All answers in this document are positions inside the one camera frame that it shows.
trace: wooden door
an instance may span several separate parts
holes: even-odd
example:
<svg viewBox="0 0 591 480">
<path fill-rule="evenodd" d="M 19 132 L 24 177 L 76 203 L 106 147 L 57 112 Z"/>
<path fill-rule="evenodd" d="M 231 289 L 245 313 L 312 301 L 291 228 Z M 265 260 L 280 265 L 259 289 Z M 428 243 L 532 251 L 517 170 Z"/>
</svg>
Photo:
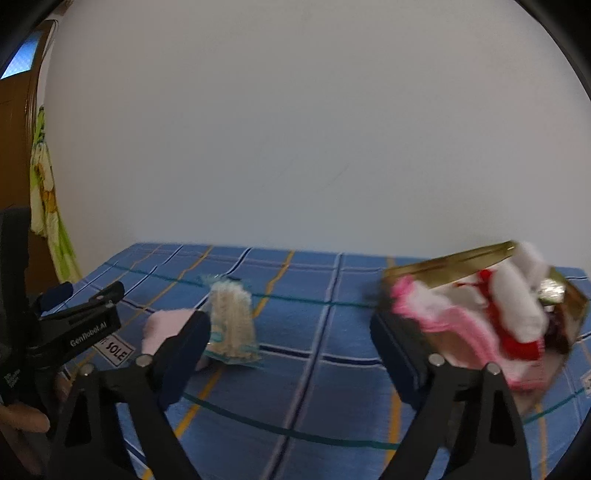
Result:
<svg viewBox="0 0 591 480">
<path fill-rule="evenodd" d="M 29 165 L 37 112 L 37 80 L 51 22 L 25 40 L 0 79 L 0 209 L 30 204 Z M 47 240 L 29 232 L 27 293 L 57 285 Z"/>
</svg>

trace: blue checkered bedsheet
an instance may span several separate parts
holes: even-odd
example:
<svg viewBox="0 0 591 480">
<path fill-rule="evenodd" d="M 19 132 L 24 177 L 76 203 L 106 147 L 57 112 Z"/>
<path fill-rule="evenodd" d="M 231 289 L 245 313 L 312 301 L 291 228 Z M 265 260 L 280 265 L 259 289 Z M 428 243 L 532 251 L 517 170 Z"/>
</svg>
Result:
<svg viewBox="0 0 591 480">
<path fill-rule="evenodd" d="M 116 334 L 137 348 L 132 361 L 153 311 L 202 306 L 206 275 L 243 279 L 254 294 L 263 360 L 257 367 L 214 365 L 194 374 L 167 412 L 189 458 L 212 480 L 376 480 L 414 412 L 401 404 L 380 362 L 369 320 L 382 270 L 419 260 L 136 244 L 76 284 L 62 308 L 121 280 L 126 296 L 118 304 Z M 582 270 L 561 272 L 591 296 Z M 265 292 L 271 297 L 262 297 Z M 557 463 L 591 407 L 581 382 L 591 369 L 590 334 L 587 318 L 565 369 L 524 419 L 535 480 Z M 86 361 L 113 368 L 95 349 L 66 367 L 73 372 Z M 119 413 L 138 475 L 149 478 L 129 414 L 125 407 Z M 428 478 L 440 478 L 446 462 L 442 449 Z"/>
</svg>

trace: hanging towel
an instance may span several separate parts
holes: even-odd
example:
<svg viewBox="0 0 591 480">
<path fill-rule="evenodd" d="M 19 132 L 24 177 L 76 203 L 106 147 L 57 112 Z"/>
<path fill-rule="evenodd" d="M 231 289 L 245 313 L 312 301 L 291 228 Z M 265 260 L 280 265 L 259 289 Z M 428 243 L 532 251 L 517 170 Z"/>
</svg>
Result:
<svg viewBox="0 0 591 480">
<path fill-rule="evenodd" d="M 57 209 L 49 149 L 45 142 L 45 110 L 37 115 L 30 168 L 31 230 L 47 238 L 51 259 L 60 282 L 75 283 L 82 277 L 72 243 Z"/>
</svg>

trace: pink cloth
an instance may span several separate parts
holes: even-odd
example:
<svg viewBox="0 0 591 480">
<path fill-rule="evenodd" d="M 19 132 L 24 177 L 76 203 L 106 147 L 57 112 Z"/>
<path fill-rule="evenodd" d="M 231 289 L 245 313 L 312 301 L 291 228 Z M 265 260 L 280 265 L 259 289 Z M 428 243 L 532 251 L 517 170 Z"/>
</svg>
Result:
<svg viewBox="0 0 591 480">
<path fill-rule="evenodd" d="M 395 300 L 392 312 L 415 320 L 427 336 L 433 334 L 440 353 L 452 364 L 480 369 L 488 362 L 495 362 L 502 368 L 508 385 L 515 390 L 546 386 L 541 360 L 521 361 L 505 357 L 492 325 L 484 316 L 454 305 L 447 297 L 432 292 L 410 275 L 400 278 L 391 294 Z M 441 332 L 452 332 L 456 337 L 446 338 L 439 335 Z M 472 356 L 462 351 L 466 346 Z"/>
<path fill-rule="evenodd" d="M 168 337 L 178 335 L 194 312 L 193 309 L 160 310 L 150 315 L 144 326 L 142 353 L 154 355 Z"/>
</svg>

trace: black border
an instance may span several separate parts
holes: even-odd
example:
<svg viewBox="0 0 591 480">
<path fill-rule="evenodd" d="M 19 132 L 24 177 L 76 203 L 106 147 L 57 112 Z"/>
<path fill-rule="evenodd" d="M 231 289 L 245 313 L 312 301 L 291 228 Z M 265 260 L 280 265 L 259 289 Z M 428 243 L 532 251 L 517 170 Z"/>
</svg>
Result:
<svg viewBox="0 0 591 480">
<path fill-rule="evenodd" d="M 20 44 L 61 0 L 7 0 L 0 12 L 0 71 Z M 515 0 L 550 34 L 570 62 L 591 99 L 591 0 Z M 591 475 L 591 411 L 548 480 Z"/>
</svg>

